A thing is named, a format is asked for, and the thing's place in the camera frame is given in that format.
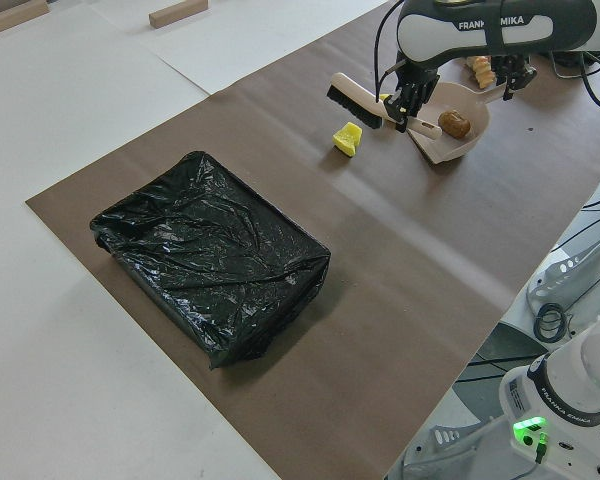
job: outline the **brush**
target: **brush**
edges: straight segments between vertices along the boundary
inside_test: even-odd
[[[383,120],[395,122],[382,102],[376,102],[376,97],[369,90],[344,73],[333,74],[327,97],[349,110],[368,127],[380,128]],[[437,140],[442,135],[440,127],[416,117],[407,117],[407,128],[431,140]]]

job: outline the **brush handle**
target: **brush handle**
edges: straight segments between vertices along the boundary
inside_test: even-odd
[[[334,73],[331,77],[331,85],[336,87],[342,93],[344,93],[351,100],[356,102],[366,111],[382,117],[384,120],[394,122],[387,109],[384,107],[382,102],[376,102],[376,97],[369,90],[361,85],[358,85],[355,81],[351,80],[344,73]],[[407,118],[407,128],[414,132],[420,133],[431,140],[437,140],[442,135],[442,129],[437,125],[425,122],[417,117]]]

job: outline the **yellow sponge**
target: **yellow sponge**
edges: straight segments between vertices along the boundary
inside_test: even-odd
[[[362,129],[355,123],[347,124],[333,134],[333,144],[345,155],[353,157],[356,154],[356,147],[360,145],[362,138]]]

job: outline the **wooden block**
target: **wooden block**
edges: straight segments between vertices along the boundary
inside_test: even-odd
[[[153,28],[161,28],[183,18],[190,17],[209,8],[208,0],[185,0],[170,7],[149,14],[149,23]]]
[[[30,0],[22,5],[0,12],[0,32],[45,13],[49,13],[47,0]]]

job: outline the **brown potato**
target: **brown potato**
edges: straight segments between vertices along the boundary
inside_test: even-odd
[[[442,112],[438,117],[438,125],[443,132],[458,140],[464,138],[471,130],[471,122],[460,115],[457,110]]]

